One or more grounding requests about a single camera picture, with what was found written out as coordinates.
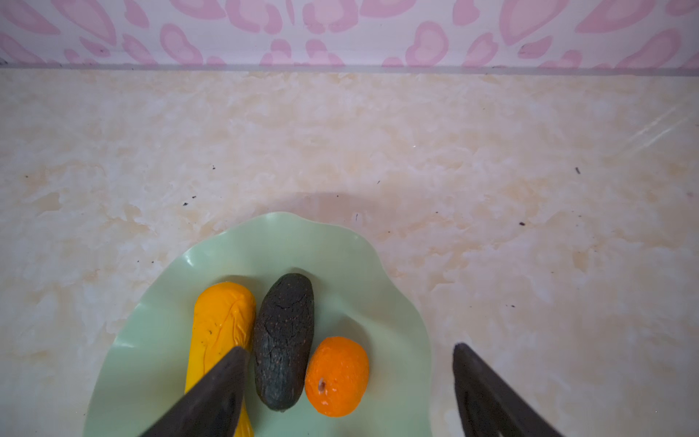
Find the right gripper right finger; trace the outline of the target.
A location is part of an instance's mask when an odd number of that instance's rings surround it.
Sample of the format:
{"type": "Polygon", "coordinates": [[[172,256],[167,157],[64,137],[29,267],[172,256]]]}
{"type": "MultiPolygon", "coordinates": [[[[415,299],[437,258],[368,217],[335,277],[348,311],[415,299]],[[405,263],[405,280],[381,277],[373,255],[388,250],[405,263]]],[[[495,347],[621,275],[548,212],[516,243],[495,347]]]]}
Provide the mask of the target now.
{"type": "Polygon", "coordinates": [[[465,343],[454,347],[453,376],[466,436],[561,436],[465,343]]]}

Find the yellow fake fruit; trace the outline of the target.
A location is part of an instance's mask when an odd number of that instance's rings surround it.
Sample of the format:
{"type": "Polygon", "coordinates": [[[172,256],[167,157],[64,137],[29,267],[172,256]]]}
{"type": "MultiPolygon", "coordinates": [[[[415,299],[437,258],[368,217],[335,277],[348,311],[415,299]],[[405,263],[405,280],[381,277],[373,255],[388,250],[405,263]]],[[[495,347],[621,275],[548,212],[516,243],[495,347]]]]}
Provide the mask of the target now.
{"type": "Polygon", "coordinates": [[[189,391],[231,349],[252,351],[256,300],[246,287],[222,282],[209,287],[194,306],[185,391],[189,391]]]}

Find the dark avocado fake fruit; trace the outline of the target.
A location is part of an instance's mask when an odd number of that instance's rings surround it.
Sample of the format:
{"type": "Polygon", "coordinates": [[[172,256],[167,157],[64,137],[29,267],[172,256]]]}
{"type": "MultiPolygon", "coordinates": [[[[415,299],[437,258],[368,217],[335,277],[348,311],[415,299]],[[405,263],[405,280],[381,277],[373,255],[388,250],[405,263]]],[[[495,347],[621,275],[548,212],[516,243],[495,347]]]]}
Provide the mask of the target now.
{"type": "Polygon", "coordinates": [[[255,387],[272,411],[291,409],[304,391],[314,310],[311,281],[300,273],[281,276],[260,305],[253,328],[255,387]]]}

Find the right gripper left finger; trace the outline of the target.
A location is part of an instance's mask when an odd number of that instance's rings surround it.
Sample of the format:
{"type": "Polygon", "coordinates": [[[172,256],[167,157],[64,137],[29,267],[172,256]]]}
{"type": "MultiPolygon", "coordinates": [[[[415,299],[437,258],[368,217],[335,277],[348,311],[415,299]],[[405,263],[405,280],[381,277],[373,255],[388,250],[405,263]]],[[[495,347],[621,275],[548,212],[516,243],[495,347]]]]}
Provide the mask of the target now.
{"type": "Polygon", "coordinates": [[[233,348],[142,436],[233,436],[242,412],[248,363],[249,353],[233,348]]]}

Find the small orange fake fruit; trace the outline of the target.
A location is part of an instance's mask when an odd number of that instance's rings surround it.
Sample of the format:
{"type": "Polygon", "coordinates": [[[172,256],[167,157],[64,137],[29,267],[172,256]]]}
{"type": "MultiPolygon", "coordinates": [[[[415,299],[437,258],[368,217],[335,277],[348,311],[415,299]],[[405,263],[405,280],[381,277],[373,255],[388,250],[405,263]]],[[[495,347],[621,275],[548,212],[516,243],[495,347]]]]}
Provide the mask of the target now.
{"type": "Polygon", "coordinates": [[[369,379],[370,360],[362,346],[345,337],[329,337],[309,360],[305,393],[318,413],[339,418],[356,410],[369,379]]]}

